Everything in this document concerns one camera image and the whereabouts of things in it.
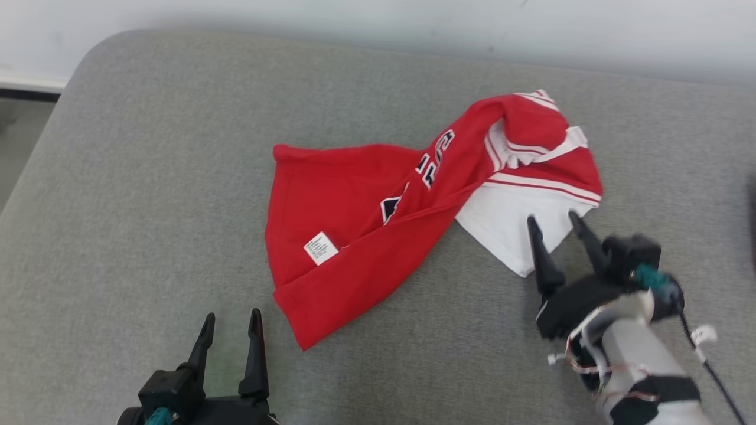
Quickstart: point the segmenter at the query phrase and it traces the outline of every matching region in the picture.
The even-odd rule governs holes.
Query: white tag
[[[690,338],[696,346],[700,346],[702,343],[716,343],[717,342],[717,330],[710,324],[703,324],[696,328],[691,334]]]
[[[315,265],[321,265],[327,259],[339,253],[336,245],[328,239],[325,233],[320,232],[315,235],[306,245],[305,252],[312,258]]]

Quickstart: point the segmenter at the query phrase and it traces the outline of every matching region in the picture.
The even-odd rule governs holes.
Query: white fabric
[[[554,106],[545,92],[518,95]],[[587,139],[580,127],[570,127],[564,142],[551,151],[542,147],[521,147],[507,139],[503,121],[499,120],[488,130],[485,146],[494,169],[501,171],[542,163],[575,149],[587,148]],[[572,230],[569,210],[573,209],[582,217],[597,208],[600,201],[600,195],[558,181],[556,177],[546,180],[496,172],[473,192],[457,214],[457,222],[504,265],[525,277],[534,268],[527,218],[535,216],[544,235],[544,246],[551,253]]]
[[[535,216],[544,246],[552,252],[572,230],[567,212],[573,209],[582,217],[593,208],[546,189],[484,185],[459,211],[457,222],[504,265],[525,277],[534,268],[528,216]]]

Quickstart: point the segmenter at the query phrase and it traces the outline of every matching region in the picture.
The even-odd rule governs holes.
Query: baseball jersey
[[[508,178],[549,172],[500,171],[524,170],[581,147],[568,138],[574,131],[546,99],[535,92],[475,102],[423,150],[387,144],[274,148],[268,261],[274,298],[302,349],[391,294],[455,217],[465,222],[476,210],[489,213],[498,199],[482,193],[460,215],[471,195],[482,188],[499,195],[498,186],[514,188]]]
[[[542,90],[521,96],[559,111]],[[599,173],[579,127],[567,128],[563,143],[553,149],[520,147],[499,120],[489,129],[487,143],[491,161],[499,170],[470,196],[457,214],[457,222],[507,267],[525,277],[534,268],[525,225],[528,216],[535,216],[544,246],[553,251],[572,229],[568,211],[582,217],[599,206],[603,195]]]

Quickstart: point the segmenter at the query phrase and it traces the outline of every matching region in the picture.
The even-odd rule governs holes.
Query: red and white stripe
[[[601,195],[595,194],[591,191],[577,188],[568,183],[560,181],[543,180],[542,178],[529,178],[519,177],[517,175],[505,174],[497,172],[484,183],[485,186],[519,186],[524,188],[543,189],[546,191],[553,191],[563,196],[569,197],[576,201],[587,203],[591,206],[599,206],[601,202]]]
[[[579,147],[588,147],[588,140],[585,138],[585,133],[580,127],[569,127],[565,132],[565,140],[554,150],[551,150],[547,154],[536,158],[533,162],[545,163],[548,160],[552,160],[556,157],[561,157]]]
[[[547,107],[551,110],[558,111],[559,108],[556,107],[556,102],[549,97],[549,95],[546,94],[543,90],[536,90],[532,93],[515,93],[515,95],[518,95],[522,98],[528,99],[529,101],[533,101],[542,107]]]
[[[496,153],[496,149],[494,149],[494,145],[489,134],[485,135],[485,137],[483,138],[483,144],[485,145],[485,151],[488,152],[488,157],[491,158],[491,164],[494,166],[494,172],[503,169],[504,162]]]

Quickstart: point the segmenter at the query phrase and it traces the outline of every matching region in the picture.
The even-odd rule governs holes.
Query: gray cushion
[[[605,197],[714,324],[708,354],[756,417],[754,94],[737,88],[242,35],[135,32],[92,50],[0,216],[0,423],[115,423],[215,312],[206,391],[241,379],[252,307],[282,423],[602,423],[546,356],[538,295],[458,225],[393,295],[307,352],[275,305],[263,232],[277,143],[425,147],[477,99],[543,88],[583,127]],[[555,254],[589,270],[573,236]],[[731,416],[676,321],[655,326]]]

